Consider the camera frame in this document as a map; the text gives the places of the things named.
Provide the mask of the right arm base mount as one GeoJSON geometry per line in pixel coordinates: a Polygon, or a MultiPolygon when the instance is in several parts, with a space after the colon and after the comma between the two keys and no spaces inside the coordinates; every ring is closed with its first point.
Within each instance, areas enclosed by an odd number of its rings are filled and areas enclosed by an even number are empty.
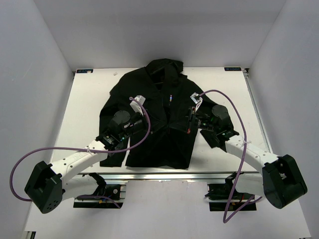
{"type": "MultiPolygon", "coordinates": [[[[223,212],[233,186],[233,180],[236,177],[236,172],[228,176],[224,183],[208,184],[208,193],[205,197],[209,200],[209,210],[211,212],[223,212]]],[[[236,190],[233,193],[229,205],[229,212],[237,210],[242,206],[252,195],[248,193],[239,193],[236,190]]]]}

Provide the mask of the black jacket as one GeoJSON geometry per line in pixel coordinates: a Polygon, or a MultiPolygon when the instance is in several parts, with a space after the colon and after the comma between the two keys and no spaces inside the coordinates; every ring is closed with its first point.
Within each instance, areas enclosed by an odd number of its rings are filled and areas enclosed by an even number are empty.
{"type": "MultiPolygon", "coordinates": [[[[141,131],[125,141],[125,146],[141,144],[129,153],[116,153],[100,162],[102,167],[171,167],[187,169],[190,165],[195,139],[200,130],[186,133],[189,109],[195,107],[193,93],[202,89],[183,74],[183,63],[171,59],[151,61],[147,66],[126,73],[110,91],[110,97],[101,109],[99,131],[107,129],[117,111],[135,113],[130,97],[141,95],[147,110],[151,129],[141,131]]],[[[210,114],[218,105],[202,96],[198,110],[210,114]]]]}

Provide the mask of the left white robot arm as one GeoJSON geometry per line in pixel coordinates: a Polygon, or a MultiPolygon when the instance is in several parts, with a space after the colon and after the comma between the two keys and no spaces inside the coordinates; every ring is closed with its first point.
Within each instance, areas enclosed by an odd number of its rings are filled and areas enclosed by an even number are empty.
{"type": "Polygon", "coordinates": [[[61,160],[35,165],[26,184],[25,193],[43,213],[54,210],[69,198],[102,199],[113,201],[105,195],[106,182],[97,173],[81,176],[80,173],[107,156],[123,153],[141,144],[130,147],[125,141],[141,131],[150,133],[151,123],[146,110],[130,116],[127,111],[114,114],[107,129],[85,148],[74,148],[74,153],[61,160]]]}

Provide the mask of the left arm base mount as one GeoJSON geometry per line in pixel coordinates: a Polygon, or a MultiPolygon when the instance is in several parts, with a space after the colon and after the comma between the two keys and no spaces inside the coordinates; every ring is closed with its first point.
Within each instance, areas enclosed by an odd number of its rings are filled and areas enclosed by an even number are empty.
{"type": "Polygon", "coordinates": [[[116,181],[106,181],[97,173],[82,175],[81,179],[88,176],[92,179],[93,192],[81,193],[74,199],[73,208],[96,208],[96,209],[120,209],[123,206],[126,197],[126,184],[116,181]]]}

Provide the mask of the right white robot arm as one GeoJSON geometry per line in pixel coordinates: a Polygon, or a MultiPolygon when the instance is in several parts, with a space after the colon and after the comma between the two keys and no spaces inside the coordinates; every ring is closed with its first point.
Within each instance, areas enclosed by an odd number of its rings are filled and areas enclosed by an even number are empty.
{"type": "Polygon", "coordinates": [[[191,107],[187,119],[187,133],[193,128],[211,148],[244,159],[257,174],[234,172],[225,179],[223,188],[212,190],[207,196],[222,199],[226,196],[237,199],[250,194],[265,197],[275,208],[281,209],[307,193],[308,188],[295,159],[286,154],[278,156],[247,142],[234,130],[226,107],[216,105],[211,114],[204,114],[191,107]]]}

